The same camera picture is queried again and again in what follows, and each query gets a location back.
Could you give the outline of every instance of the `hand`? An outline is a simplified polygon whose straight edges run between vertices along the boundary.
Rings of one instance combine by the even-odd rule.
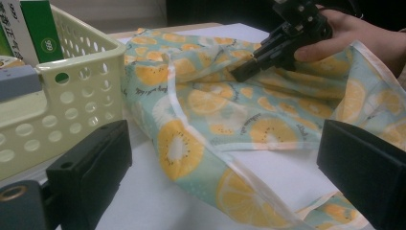
[[[406,62],[406,33],[387,31],[339,11],[324,10],[333,30],[331,39],[299,48],[297,61],[315,61],[343,51],[354,40],[360,40],[388,68],[399,76]]]

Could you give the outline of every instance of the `black device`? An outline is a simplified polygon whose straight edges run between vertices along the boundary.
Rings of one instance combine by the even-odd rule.
[[[264,39],[253,58],[231,73],[239,82],[272,66],[295,70],[293,54],[305,45],[331,38],[332,29],[312,0],[275,0],[273,10],[284,22]]]
[[[46,169],[0,189],[0,229],[95,229],[132,165],[127,122],[99,127]]]
[[[375,229],[406,229],[404,150],[360,127],[326,120],[317,164]]]

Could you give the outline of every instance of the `lemon print fabric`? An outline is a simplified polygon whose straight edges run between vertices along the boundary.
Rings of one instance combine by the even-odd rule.
[[[218,208],[232,219],[257,227],[287,227],[289,223],[232,170],[226,171],[216,192]]]
[[[295,63],[295,72],[272,67],[235,81],[230,71],[258,47],[140,29],[126,44],[124,102],[168,178],[231,219],[265,228],[362,228],[365,219],[341,195],[309,204],[299,220],[297,210],[281,212],[277,195],[265,197],[229,152],[317,150],[325,119],[406,150],[405,92],[358,42],[324,60]]]
[[[162,126],[157,142],[159,162],[172,180],[189,174],[201,161],[203,145],[178,120]]]

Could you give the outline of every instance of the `light green basket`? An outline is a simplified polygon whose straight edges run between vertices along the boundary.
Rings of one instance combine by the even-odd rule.
[[[43,91],[0,102],[0,180],[121,120],[125,46],[52,6],[65,59],[35,67]]]

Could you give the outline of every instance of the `box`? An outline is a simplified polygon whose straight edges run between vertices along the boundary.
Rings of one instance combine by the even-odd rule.
[[[12,57],[12,51],[4,34],[3,27],[0,26],[0,56]]]
[[[3,31],[16,58],[35,66],[39,63],[18,0],[0,0]]]
[[[39,63],[63,59],[49,1],[19,1]]]
[[[64,59],[36,65],[41,92],[0,103],[0,184],[123,118],[125,46],[51,9]]]

